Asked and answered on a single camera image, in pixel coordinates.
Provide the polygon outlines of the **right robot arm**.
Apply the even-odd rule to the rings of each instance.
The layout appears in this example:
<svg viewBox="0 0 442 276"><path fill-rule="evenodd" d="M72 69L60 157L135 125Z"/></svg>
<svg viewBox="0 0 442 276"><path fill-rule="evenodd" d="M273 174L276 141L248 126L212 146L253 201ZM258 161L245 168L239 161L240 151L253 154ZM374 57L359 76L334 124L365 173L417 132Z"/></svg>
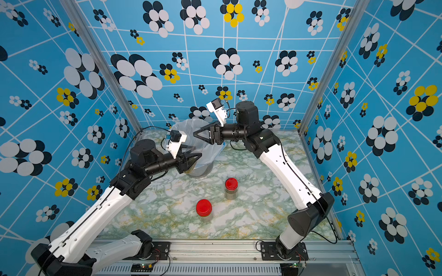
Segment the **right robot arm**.
<svg viewBox="0 0 442 276"><path fill-rule="evenodd" d="M283 184L296 210L288 216L288 227L276 238L276 250L283 259L290 258L295 247L323 220L334 204L330 193L315 187L286 154L281 140L261 126L259 110L252 101L236 104L236 123L227 123L227 111L220 99L206 105L217 121L193 133L208 144L242 141L245 148L262 161Z"/></svg>

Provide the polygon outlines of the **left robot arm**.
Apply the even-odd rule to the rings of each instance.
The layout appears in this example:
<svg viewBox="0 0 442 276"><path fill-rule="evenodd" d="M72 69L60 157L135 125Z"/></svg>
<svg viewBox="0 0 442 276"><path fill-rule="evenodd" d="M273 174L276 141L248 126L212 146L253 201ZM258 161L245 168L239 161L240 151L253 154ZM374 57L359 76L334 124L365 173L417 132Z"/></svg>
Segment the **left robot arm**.
<svg viewBox="0 0 442 276"><path fill-rule="evenodd" d="M142 230L101 247L91 245L110 221L147 188L167 174L190 170L201 158L194 147L175 143L163 154L150 139L139 140L130 150L130 160L111 180L102 196L69 229L50 244L38 244L31 256L40 276L92 276L126 258L159 259L152 237Z"/></svg>

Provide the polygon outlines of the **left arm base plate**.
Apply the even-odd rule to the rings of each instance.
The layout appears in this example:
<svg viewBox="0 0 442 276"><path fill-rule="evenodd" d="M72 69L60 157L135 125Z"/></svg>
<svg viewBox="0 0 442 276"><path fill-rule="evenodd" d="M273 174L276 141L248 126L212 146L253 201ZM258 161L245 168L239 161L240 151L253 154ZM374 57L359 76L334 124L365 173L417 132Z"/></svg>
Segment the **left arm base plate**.
<svg viewBox="0 0 442 276"><path fill-rule="evenodd" d="M169 252L171 242L169 241L153 241L150 246L150 251L146 253L146 250L141 249L141 254L136 256L124 258L125 261L134 260L150 260L150 261L167 261L169 259Z"/></svg>

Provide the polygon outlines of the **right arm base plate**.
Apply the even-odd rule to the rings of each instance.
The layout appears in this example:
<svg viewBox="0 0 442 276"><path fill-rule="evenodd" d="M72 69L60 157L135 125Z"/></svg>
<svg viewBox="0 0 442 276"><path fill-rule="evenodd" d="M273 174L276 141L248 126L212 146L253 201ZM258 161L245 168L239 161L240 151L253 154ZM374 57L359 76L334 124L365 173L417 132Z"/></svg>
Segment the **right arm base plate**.
<svg viewBox="0 0 442 276"><path fill-rule="evenodd" d="M304 242L298 243L292 249L286 249L282 244L275 241L258 241L256 249L261 254L263 261L308 261L307 248Z"/></svg>

